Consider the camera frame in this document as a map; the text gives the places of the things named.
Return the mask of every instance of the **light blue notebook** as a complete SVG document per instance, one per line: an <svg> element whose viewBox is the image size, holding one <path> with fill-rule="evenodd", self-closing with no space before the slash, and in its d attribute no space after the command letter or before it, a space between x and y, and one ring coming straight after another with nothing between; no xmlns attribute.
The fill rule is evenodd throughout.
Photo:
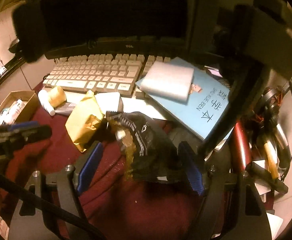
<svg viewBox="0 0 292 240"><path fill-rule="evenodd" d="M201 87L201 92L194 91L186 103L148 94L179 122L193 131L199 138L205 139L219 120L228 104L229 89L181 58L175 58L170 64L194 69L192 84ZM142 79L136 82L140 86Z"/></svg>

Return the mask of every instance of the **red fabric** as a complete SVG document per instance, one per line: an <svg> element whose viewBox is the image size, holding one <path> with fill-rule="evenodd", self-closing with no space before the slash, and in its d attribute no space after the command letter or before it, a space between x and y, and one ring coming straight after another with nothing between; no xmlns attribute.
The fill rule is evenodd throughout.
<svg viewBox="0 0 292 240"><path fill-rule="evenodd" d="M49 140L27 145L14 153L6 176L21 186L33 171L57 172L81 155L65 129L66 117L51 117L40 107L32 120L50 125L53 134ZM165 122L160 126L169 131ZM107 239L181 239L200 208L201 198L182 183L127 181L123 176L125 159L117 143L105 139L103 157L91 186L79 198L89 222ZM17 199L4 191L1 193L2 215L9 222Z"/></svg>

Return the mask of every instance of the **keyboard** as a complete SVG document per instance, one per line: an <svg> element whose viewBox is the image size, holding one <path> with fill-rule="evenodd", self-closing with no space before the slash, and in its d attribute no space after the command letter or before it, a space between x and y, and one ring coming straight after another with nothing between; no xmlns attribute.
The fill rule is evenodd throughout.
<svg viewBox="0 0 292 240"><path fill-rule="evenodd" d="M131 96L136 80L144 77L155 61L170 62L169 57L136 54L96 54L64 57L45 78L46 87L61 86L67 91L119 92Z"/></svg>

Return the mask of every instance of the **white keycap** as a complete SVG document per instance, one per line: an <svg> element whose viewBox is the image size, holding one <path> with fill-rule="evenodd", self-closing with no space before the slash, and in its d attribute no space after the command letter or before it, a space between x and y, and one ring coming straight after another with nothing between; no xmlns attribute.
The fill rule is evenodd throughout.
<svg viewBox="0 0 292 240"><path fill-rule="evenodd" d="M104 88L105 85L106 85L106 82L99 82L96 87L97 88Z"/></svg>
<svg viewBox="0 0 292 240"><path fill-rule="evenodd" d="M164 60L163 60L163 57L162 56L157 56L156 57L156 61L163 62Z"/></svg>
<svg viewBox="0 0 292 240"><path fill-rule="evenodd" d="M115 60L121 60L122 59L122 54L116 54Z"/></svg>
<svg viewBox="0 0 292 240"><path fill-rule="evenodd" d="M107 87L108 89L115 89L116 83L108 83Z"/></svg>
<svg viewBox="0 0 292 240"><path fill-rule="evenodd" d="M138 67L137 66L129 66L127 68L127 71L138 71Z"/></svg>
<svg viewBox="0 0 292 240"><path fill-rule="evenodd" d="M142 54L139 54L137 57L137 60L143 63L145 61L145 56Z"/></svg>
<svg viewBox="0 0 292 240"><path fill-rule="evenodd" d="M112 77L110 79L111 82L122 82L122 83L132 83L134 81L133 78L120 78L120 77Z"/></svg>
<svg viewBox="0 0 292 240"><path fill-rule="evenodd" d="M170 57L165 57L164 58L164 63L169 63L170 62Z"/></svg>
<svg viewBox="0 0 292 240"><path fill-rule="evenodd" d="M128 84L119 84L117 90L125 90L128 91L130 88L130 85Z"/></svg>
<svg viewBox="0 0 292 240"><path fill-rule="evenodd" d="M152 61L147 61L145 67L151 67L153 65Z"/></svg>
<svg viewBox="0 0 292 240"><path fill-rule="evenodd" d="M129 60L129 54L124 54L122 56L122 59L128 61Z"/></svg>
<svg viewBox="0 0 292 240"><path fill-rule="evenodd" d="M86 88L87 89L92 89L95 86L95 84L96 84L96 81L90 81L90 82L88 82Z"/></svg>
<svg viewBox="0 0 292 240"><path fill-rule="evenodd" d="M119 68L119 70L120 70L120 71L126 71L126 70L127 70L127 66L121 66L121 67Z"/></svg>
<svg viewBox="0 0 292 240"><path fill-rule="evenodd" d="M106 55L106 59L108 59L108 60L112 60L112 59L113 59L113 55L112 55L112 54L107 54L107 55Z"/></svg>
<svg viewBox="0 0 292 240"><path fill-rule="evenodd" d="M119 77L125 77L125 75L126 75L126 71L120 71L120 72L118 73L118 76L119 76Z"/></svg>
<svg viewBox="0 0 292 240"><path fill-rule="evenodd" d="M137 71L128 71L126 77L134 77L136 75Z"/></svg>
<svg viewBox="0 0 292 240"><path fill-rule="evenodd" d="M82 80L59 80L56 85L61 87L84 88L87 81Z"/></svg>
<svg viewBox="0 0 292 240"><path fill-rule="evenodd" d="M126 63L127 66L138 66L141 67L142 63L140 61L133 61L133 60L128 60Z"/></svg>
<svg viewBox="0 0 292 240"><path fill-rule="evenodd" d="M121 59L119 62L118 62L118 65L126 65L126 61Z"/></svg>

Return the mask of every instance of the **white bottle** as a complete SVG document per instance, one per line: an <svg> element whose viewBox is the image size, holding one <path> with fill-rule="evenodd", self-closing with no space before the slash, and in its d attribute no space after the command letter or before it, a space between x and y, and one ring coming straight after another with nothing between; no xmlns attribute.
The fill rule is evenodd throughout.
<svg viewBox="0 0 292 240"><path fill-rule="evenodd" d="M51 106L51 104L48 101L48 93L46 90L41 90L38 92L38 99L41 102L42 107L51 115L55 115L55 110Z"/></svg>

